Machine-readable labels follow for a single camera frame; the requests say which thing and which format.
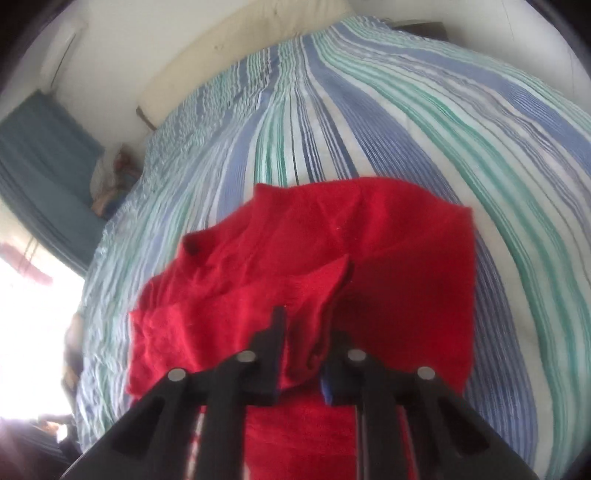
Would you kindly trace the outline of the red knit sweater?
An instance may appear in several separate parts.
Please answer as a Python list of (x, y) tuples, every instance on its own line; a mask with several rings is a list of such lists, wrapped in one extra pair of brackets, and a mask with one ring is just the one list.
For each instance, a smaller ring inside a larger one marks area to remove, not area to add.
[(355, 414), (325, 405), (332, 331), (399, 371), (432, 368), (462, 390), (473, 365), (472, 213), (384, 178), (259, 185), (221, 223), (183, 237), (131, 312), (128, 394), (175, 367), (199, 372), (287, 312), (280, 403), (246, 417), (253, 479), (352, 479)]

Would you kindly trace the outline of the pile of clothes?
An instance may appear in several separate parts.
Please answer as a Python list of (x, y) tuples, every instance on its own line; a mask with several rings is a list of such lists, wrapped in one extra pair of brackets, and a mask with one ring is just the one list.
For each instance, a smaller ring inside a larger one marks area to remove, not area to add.
[(110, 220), (142, 175), (142, 163), (126, 144), (115, 144), (97, 161), (91, 180), (91, 209)]

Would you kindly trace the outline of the teal window curtain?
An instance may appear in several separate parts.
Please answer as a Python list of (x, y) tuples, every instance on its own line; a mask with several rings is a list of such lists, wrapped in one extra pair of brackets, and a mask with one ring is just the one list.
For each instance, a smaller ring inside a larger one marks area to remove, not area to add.
[(1, 121), (1, 197), (53, 256), (84, 276), (105, 221), (91, 209), (102, 146), (52, 97), (30, 95)]

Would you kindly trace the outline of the striped blue green bedspread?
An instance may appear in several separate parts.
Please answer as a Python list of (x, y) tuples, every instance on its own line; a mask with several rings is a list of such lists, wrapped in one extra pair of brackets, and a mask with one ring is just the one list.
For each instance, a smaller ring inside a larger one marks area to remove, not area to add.
[(182, 235), (257, 183), (362, 176), (474, 211), (467, 397), (539, 477), (562, 477), (590, 441), (590, 117), (514, 67), (372, 17), (247, 56), (151, 136), (84, 285), (82, 448), (128, 409), (128, 314)]

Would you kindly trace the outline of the dark bedside table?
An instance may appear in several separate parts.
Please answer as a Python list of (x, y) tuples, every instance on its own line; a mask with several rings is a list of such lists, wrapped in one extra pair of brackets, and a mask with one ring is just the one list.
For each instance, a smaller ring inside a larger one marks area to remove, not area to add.
[(446, 30), (445, 25), (442, 22), (438, 21), (398, 22), (394, 23), (392, 29), (432, 40), (449, 40), (448, 32)]

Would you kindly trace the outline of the cream padded headboard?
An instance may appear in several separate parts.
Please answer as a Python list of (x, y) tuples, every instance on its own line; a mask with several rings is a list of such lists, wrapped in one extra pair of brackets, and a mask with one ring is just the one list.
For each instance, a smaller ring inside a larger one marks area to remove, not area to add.
[(353, 16), (348, 1), (252, 1), (201, 34), (161, 69), (136, 113), (151, 130), (195, 89), (250, 54)]

